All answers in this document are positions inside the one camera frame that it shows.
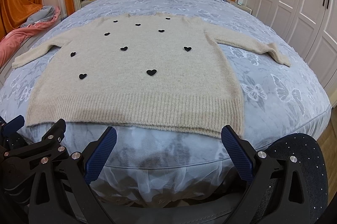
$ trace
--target black pants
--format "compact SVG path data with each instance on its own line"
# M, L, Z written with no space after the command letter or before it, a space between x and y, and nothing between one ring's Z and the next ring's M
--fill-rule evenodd
M318 143L311 136L291 134L275 141L265 152L278 159L286 160L291 155L297 158L308 190L310 223L315 223L328 206L328 177Z

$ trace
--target wooden floor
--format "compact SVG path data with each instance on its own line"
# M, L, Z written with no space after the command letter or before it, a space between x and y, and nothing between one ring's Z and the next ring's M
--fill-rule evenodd
M337 191L337 109L331 112L329 125L317 140L323 152L328 173L329 203Z

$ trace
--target wardrobe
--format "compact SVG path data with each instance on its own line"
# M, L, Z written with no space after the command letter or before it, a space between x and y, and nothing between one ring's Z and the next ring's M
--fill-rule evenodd
M244 0L317 75L326 92L337 89L337 0Z

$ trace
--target mattress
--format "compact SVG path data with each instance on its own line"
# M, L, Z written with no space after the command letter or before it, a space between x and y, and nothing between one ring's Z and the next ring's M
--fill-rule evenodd
M219 44L229 59L244 94L244 136L255 149L296 132L315 139L326 128L331 105L307 64L268 26L229 3L212 0L97 0L51 29L34 46L101 16L156 12L199 16L210 23L242 32L263 43L276 42L292 66L277 64L267 54L256 55ZM14 70L0 90L0 115L9 121L26 114L34 84L58 51ZM51 124L23 127L31 143L40 141ZM107 124L67 123L62 145L69 153L83 151L97 140ZM107 202L161 208L170 201L210 196L233 164L220 139L184 132L114 126L117 144L99 178L91 183Z

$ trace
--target blue gripper pad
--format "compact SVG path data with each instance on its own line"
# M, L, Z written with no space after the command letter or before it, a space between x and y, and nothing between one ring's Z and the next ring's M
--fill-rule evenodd
M87 160L84 175L84 180L87 185L89 185L91 181L95 181L98 178L104 167L104 164L112 152L112 149L116 145L116 142L116 130L115 128L111 128L102 141L98 144L90 158Z
M240 178L251 184L254 178L253 163L242 146L238 143L238 141L240 141L239 137L234 136L226 127L223 127L221 130L221 141L238 171Z
M25 125L25 119L22 115L9 121L3 128L2 135L9 137L13 132L17 132Z

